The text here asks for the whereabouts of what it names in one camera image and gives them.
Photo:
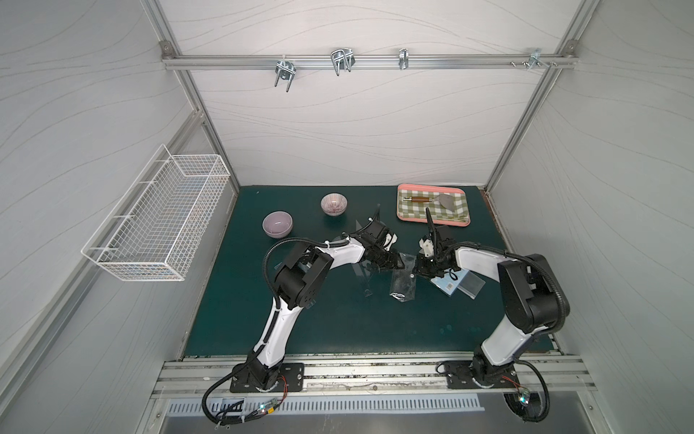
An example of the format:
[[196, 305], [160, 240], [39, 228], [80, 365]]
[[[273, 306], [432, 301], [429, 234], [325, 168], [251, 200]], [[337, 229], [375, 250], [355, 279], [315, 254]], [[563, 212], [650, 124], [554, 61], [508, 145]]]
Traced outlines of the blue printed ruler set card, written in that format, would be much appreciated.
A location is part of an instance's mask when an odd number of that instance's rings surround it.
[[450, 269], [444, 273], [442, 278], [432, 278], [431, 283], [446, 294], [446, 296], [451, 297], [456, 291], [466, 291], [464, 281], [468, 273], [469, 271], [467, 269], [461, 269], [460, 271], [453, 271], [453, 269]]

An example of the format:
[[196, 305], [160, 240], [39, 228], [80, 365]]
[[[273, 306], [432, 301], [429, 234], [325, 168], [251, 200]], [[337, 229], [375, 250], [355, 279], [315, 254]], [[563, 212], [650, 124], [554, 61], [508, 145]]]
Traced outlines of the clear ruler set pouch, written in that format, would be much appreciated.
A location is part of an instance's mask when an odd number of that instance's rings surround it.
[[485, 285], [485, 281], [473, 271], [461, 272], [457, 290], [463, 292], [471, 299], [476, 299]]

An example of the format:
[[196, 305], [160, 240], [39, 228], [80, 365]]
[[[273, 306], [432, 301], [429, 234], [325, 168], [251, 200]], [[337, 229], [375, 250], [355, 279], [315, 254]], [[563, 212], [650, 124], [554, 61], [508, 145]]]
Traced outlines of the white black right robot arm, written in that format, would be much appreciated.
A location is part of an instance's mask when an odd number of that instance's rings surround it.
[[473, 242], [458, 242], [449, 227], [427, 219], [428, 235], [420, 242], [413, 272], [439, 289], [453, 293], [465, 278], [479, 274], [499, 283], [504, 316], [477, 349], [471, 361], [440, 363], [436, 371], [446, 376], [450, 389], [504, 385], [507, 407], [526, 422], [544, 421], [551, 409], [549, 387], [540, 382], [532, 392], [515, 380], [523, 365], [533, 374], [540, 371], [522, 360], [522, 354], [540, 336], [553, 334], [565, 324], [570, 305], [547, 259], [540, 254], [523, 256]]

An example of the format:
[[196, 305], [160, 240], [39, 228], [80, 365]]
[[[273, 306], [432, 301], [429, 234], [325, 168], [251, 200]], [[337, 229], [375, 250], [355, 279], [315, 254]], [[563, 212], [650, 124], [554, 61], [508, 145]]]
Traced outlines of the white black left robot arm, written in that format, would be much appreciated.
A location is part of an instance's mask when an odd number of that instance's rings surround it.
[[[302, 237], [286, 238], [274, 244], [262, 262], [263, 278], [269, 287], [273, 304], [258, 343], [244, 363], [236, 365], [202, 395], [202, 412], [217, 428], [262, 419], [277, 410], [290, 390], [290, 381], [282, 372], [287, 342], [302, 311], [316, 298], [332, 269], [368, 261], [385, 271], [404, 269], [395, 249], [398, 236], [376, 211], [368, 223], [353, 233], [334, 241], [313, 241]], [[273, 398], [246, 414], [232, 410], [230, 404], [217, 410], [208, 404], [210, 395], [226, 382], [244, 380], [260, 392], [280, 387], [282, 396]]]

